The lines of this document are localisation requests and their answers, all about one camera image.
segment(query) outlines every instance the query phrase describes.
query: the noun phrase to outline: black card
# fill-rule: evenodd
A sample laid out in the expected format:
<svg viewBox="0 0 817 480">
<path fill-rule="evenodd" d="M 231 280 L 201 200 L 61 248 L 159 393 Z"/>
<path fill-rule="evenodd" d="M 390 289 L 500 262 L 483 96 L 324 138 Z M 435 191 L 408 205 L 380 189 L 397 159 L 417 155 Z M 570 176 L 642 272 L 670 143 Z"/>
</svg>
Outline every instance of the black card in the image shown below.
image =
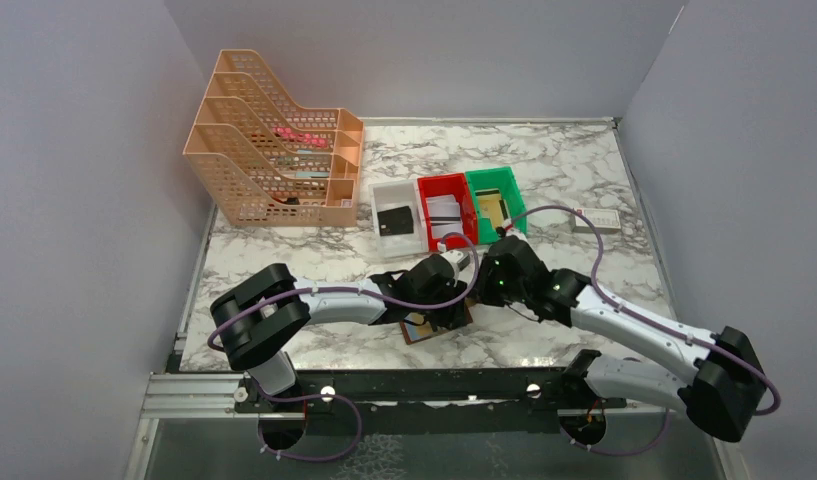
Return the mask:
<svg viewBox="0 0 817 480">
<path fill-rule="evenodd" d="M 405 235 L 414 233 L 414 217 L 411 207 L 399 207 L 378 212 L 379 235 Z"/>
</svg>

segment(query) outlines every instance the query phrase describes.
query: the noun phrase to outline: black metal frame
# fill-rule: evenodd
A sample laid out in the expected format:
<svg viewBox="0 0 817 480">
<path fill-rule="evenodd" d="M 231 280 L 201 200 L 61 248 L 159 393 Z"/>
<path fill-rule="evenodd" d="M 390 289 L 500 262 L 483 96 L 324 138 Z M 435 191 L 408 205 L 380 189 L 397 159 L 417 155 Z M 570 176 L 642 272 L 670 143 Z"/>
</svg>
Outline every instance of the black metal frame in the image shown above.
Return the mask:
<svg viewBox="0 0 817 480">
<path fill-rule="evenodd" d="M 356 403 L 364 421 L 364 433 L 558 433 L 558 410 L 592 406 L 586 397 L 570 394 L 569 382 L 563 378 L 565 370 L 561 367 L 300 370 L 297 385 L 282 396 L 319 394 L 323 387 L 331 386 Z M 532 384 L 540 390 L 527 393 Z M 341 402 L 273 404 L 258 394 L 253 379 L 244 378 L 241 386 L 249 392 L 249 398 L 235 405 L 237 413 L 303 410 L 306 413 L 304 422 L 261 420 L 266 431 L 304 429 L 306 435 L 327 436 L 354 433 L 352 412 L 339 406 Z M 468 399 L 484 402 L 464 404 Z M 605 402 L 609 409 L 625 406 L 622 399 Z"/>
</svg>

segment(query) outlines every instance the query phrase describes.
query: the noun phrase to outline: white power strip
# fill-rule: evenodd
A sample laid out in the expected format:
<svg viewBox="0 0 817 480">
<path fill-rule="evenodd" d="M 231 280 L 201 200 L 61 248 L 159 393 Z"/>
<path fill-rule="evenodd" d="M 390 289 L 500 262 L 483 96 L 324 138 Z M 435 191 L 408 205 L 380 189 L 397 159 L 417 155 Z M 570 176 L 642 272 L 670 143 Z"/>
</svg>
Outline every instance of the white power strip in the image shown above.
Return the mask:
<svg viewBox="0 0 817 480">
<path fill-rule="evenodd" d="M 577 208 L 588 220 L 593 222 L 599 233 L 614 233 L 620 231 L 620 212 L 602 208 Z M 579 217 L 572 217 L 573 233 L 590 233 L 588 224 Z"/>
</svg>

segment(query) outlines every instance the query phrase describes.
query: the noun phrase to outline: red plastic bin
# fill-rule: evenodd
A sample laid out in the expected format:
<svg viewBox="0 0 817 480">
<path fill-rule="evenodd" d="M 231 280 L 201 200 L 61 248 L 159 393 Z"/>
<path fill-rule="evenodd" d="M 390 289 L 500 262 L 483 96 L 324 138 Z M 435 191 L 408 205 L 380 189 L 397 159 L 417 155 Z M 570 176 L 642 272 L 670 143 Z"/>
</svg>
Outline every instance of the red plastic bin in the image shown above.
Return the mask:
<svg viewBox="0 0 817 480">
<path fill-rule="evenodd" d="M 464 227 L 464 235 L 473 242 L 479 244 L 479 228 L 476 220 L 476 207 L 473 205 L 473 197 L 470 195 L 470 188 L 467 186 L 467 177 L 463 173 L 453 173 L 451 175 L 438 175 L 436 177 L 421 177 L 417 179 L 417 187 L 420 190 L 420 198 L 423 203 L 423 223 L 426 226 L 426 233 L 429 239 L 429 251 L 436 252 L 439 238 L 432 238 L 432 224 L 427 221 L 429 218 L 429 207 L 426 198 L 440 195 L 454 195 L 455 201 L 461 204 L 461 224 Z M 446 248 L 465 248 L 467 242 L 462 238 L 449 238 L 446 240 Z"/>
</svg>

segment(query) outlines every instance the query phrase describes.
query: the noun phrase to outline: glass panel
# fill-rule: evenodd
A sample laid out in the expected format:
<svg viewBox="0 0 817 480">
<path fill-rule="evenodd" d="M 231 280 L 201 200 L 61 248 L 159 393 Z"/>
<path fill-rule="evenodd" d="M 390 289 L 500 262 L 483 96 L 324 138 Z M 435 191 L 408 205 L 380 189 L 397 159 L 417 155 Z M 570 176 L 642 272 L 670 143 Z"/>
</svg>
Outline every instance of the glass panel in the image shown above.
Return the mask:
<svg viewBox="0 0 817 480">
<path fill-rule="evenodd" d="M 649 442 L 660 414 L 608 418 L 600 447 L 632 449 Z M 348 457 L 311 464 L 260 454 L 254 420 L 163 420 L 148 478 L 292 479 L 723 479 L 710 438 L 687 420 L 673 422 L 666 440 L 637 457 L 607 458 L 569 445 L 561 435 L 504 432 L 446 435 L 367 435 Z M 306 436 L 294 452 L 333 453 L 348 437 Z"/>
</svg>

